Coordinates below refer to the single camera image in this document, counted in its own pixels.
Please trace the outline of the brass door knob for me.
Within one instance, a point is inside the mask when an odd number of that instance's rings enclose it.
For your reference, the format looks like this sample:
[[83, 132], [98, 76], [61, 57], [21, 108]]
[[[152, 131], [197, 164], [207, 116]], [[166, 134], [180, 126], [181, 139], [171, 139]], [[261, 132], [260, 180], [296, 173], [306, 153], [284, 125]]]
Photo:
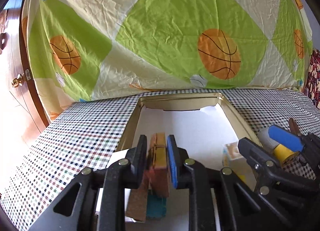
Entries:
[[24, 84], [24, 78], [22, 74], [18, 74], [12, 81], [11, 85], [13, 88], [20, 87]]

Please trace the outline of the basketball pattern bed sheet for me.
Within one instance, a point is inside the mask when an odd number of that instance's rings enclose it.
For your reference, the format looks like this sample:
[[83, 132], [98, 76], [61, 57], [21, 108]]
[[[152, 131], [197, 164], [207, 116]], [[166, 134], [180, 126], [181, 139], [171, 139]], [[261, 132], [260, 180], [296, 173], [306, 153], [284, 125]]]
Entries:
[[301, 0], [25, 0], [22, 31], [50, 120], [149, 91], [302, 90], [312, 52]]

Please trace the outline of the wooden door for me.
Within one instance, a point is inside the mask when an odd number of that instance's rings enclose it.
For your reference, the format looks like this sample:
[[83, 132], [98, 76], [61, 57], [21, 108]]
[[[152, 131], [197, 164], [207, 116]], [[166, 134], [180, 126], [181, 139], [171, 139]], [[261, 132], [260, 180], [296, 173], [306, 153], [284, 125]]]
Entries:
[[1, 12], [1, 84], [8, 97], [9, 136], [28, 144], [49, 122], [35, 88], [25, 47], [24, 1], [8, 0]]

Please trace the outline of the gold metal tin box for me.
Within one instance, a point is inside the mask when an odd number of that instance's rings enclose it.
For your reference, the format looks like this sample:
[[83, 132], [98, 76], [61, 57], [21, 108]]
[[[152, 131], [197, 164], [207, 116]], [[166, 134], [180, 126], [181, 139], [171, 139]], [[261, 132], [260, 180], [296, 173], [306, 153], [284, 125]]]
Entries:
[[[140, 135], [150, 140], [158, 132], [174, 135], [177, 145], [186, 149], [189, 157], [215, 170], [224, 167], [225, 144], [243, 137], [259, 143], [249, 124], [223, 94], [171, 94], [141, 97], [134, 102], [116, 152], [135, 147]], [[245, 184], [254, 189], [253, 171]]]

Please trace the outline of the checkered tablecloth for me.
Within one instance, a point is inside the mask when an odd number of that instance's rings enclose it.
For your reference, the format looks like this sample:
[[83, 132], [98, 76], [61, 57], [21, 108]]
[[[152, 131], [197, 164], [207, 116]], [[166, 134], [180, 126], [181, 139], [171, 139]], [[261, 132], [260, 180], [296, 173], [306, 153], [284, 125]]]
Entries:
[[[293, 90], [229, 89], [222, 94], [254, 132], [294, 118], [304, 133], [319, 134], [319, 109]], [[54, 120], [23, 153], [1, 197], [15, 230], [28, 230], [84, 167], [106, 167], [140, 95], [77, 102]]]

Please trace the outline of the white book-shaped box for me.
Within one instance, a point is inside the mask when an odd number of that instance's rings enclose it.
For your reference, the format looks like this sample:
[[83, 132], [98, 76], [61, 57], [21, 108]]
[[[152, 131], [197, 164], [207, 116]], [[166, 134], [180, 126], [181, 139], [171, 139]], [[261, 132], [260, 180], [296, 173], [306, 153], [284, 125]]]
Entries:
[[131, 148], [116, 152], [107, 166], [95, 206], [98, 230], [125, 229], [125, 189], [138, 189], [142, 183], [145, 152]]

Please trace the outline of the red patterned fabric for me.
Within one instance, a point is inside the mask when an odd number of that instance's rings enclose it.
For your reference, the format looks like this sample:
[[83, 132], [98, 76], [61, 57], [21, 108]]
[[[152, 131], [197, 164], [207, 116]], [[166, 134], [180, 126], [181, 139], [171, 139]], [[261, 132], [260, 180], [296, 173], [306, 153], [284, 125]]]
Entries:
[[320, 108], [320, 53], [314, 49], [310, 57], [304, 94], [312, 100], [316, 108]]

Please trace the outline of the yellow face toy brick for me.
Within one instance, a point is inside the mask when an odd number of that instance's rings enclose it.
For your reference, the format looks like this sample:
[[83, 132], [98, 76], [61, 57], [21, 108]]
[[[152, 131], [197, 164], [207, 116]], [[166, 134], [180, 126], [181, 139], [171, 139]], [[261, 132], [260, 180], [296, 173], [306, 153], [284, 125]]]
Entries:
[[273, 150], [274, 156], [278, 159], [281, 166], [283, 166], [287, 161], [295, 158], [299, 152], [294, 152], [282, 144], [278, 144]]

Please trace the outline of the sun picture toy block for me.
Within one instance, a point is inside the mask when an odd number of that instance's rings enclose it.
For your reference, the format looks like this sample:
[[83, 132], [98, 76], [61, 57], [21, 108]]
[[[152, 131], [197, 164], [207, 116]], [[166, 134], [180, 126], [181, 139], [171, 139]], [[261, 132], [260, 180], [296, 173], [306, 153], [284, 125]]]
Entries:
[[244, 182], [247, 182], [252, 175], [247, 160], [240, 154], [237, 142], [224, 145], [222, 165], [231, 168]]

